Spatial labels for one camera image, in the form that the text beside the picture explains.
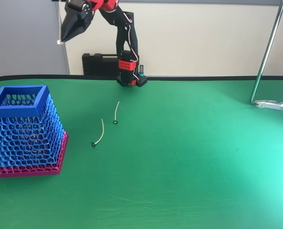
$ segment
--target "gray wall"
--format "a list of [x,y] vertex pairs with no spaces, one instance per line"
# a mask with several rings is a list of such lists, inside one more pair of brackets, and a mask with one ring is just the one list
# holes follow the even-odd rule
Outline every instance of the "gray wall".
[[209,4],[279,5],[281,0],[121,0],[121,2],[174,2]]
[[0,75],[66,74],[57,3],[0,0]]

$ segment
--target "white wall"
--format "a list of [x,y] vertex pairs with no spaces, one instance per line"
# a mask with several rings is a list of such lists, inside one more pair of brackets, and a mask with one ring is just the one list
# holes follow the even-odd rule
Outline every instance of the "white wall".
[[[139,55],[151,76],[256,75],[277,6],[121,3],[134,12]],[[60,3],[64,18],[64,3]],[[116,27],[99,12],[66,43],[70,73],[83,74],[84,53],[116,53]],[[264,75],[283,75],[283,17]]]

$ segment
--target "3d printed basket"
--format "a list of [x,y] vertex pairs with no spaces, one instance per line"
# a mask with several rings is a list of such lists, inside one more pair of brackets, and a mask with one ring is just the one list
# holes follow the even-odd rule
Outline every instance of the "3d printed basket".
[[68,136],[46,85],[0,89],[0,177],[59,174]]

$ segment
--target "blue mesh basket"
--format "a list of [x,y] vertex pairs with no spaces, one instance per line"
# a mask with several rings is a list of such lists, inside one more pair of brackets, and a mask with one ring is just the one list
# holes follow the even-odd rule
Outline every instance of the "blue mesh basket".
[[0,89],[0,167],[56,164],[62,124],[46,85]]

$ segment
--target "black case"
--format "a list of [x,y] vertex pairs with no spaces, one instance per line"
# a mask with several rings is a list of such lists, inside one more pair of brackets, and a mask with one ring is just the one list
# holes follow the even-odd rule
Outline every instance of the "black case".
[[83,74],[91,76],[115,76],[118,73],[118,58],[116,54],[96,53],[82,55]]

